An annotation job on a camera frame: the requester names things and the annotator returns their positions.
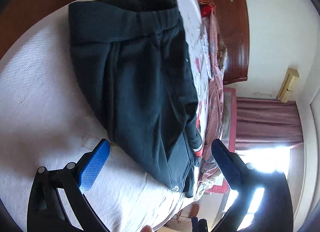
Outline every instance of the white bed sheet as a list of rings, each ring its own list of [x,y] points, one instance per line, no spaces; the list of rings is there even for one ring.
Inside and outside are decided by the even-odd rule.
[[[208,79],[201,74],[206,69],[199,6],[196,0],[178,0],[178,6],[195,86],[199,100],[205,101]],[[37,168],[63,168],[108,137],[76,83],[68,31],[68,7],[64,6],[31,27],[0,60],[0,198],[23,231],[27,230],[28,198]],[[206,112],[200,114],[203,139]],[[118,146],[112,146],[85,195],[105,225],[116,232],[139,231],[145,225],[158,229],[193,202],[155,181]],[[79,226],[63,193],[62,198],[71,222]]]

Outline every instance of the black clothing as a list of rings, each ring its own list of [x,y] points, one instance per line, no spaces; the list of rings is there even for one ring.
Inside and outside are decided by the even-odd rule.
[[[197,93],[176,0],[69,5],[79,86],[116,142],[146,172],[193,195]]]

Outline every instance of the hand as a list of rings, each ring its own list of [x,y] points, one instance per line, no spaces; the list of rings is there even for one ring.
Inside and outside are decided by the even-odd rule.
[[[153,232],[153,229],[150,226],[145,226],[141,229],[141,232]]]

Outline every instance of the white wall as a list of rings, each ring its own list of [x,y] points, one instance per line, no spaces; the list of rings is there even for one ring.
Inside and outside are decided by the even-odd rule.
[[[320,72],[320,33],[318,36],[318,43],[317,43],[317,49],[316,49],[316,56],[315,60],[312,65],[312,70],[310,73],[317,72],[319,75]],[[317,141],[318,141],[318,158],[320,159],[320,90],[316,93],[314,96],[311,104],[310,104],[315,127],[316,127],[316,134],[317,134]],[[317,175],[317,182],[316,182],[316,189],[312,200],[312,205],[310,208],[310,212],[316,207],[316,204],[320,200],[320,165],[318,165],[318,175]]]
[[[290,150],[290,171],[288,185],[295,214],[300,200],[304,175],[304,147],[298,146]]]
[[[247,0],[247,7],[249,72],[246,82],[233,84],[237,96],[276,98],[287,68],[293,67],[300,74],[295,99],[315,56],[319,31],[316,9],[310,0]]]
[[[297,231],[320,198],[320,33],[317,49],[306,83],[296,103],[304,141],[304,177],[300,200],[294,216],[293,231]]]

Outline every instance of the cabinet door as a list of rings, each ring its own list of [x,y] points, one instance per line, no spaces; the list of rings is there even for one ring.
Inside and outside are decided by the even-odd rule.
[[[246,0],[212,0],[219,35],[228,48],[223,84],[246,81],[249,64],[249,20]]]

